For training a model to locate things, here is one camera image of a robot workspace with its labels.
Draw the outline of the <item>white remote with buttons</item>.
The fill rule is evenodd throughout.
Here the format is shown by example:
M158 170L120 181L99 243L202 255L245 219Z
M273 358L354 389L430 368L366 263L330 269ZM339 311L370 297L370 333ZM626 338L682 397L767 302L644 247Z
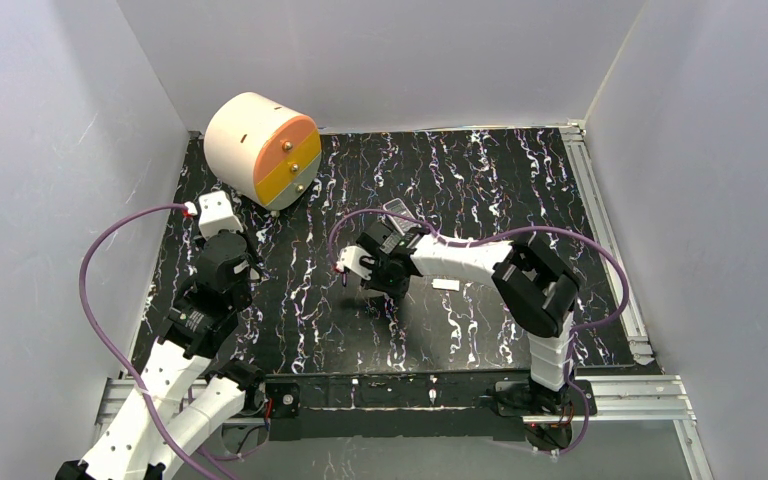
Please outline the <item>white remote with buttons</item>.
M406 234L415 228L423 228L401 198L386 202L382 208L386 212L386 217L400 234Z

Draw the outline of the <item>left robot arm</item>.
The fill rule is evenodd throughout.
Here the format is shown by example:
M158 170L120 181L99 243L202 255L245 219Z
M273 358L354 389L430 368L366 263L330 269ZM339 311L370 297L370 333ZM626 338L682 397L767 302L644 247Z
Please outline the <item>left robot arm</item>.
M95 445L66 461L59 479L171 479L226 420L252 403L265 374L242 360L210 369L220 346L252 303L261 274L241 230L205 239L139 380Z

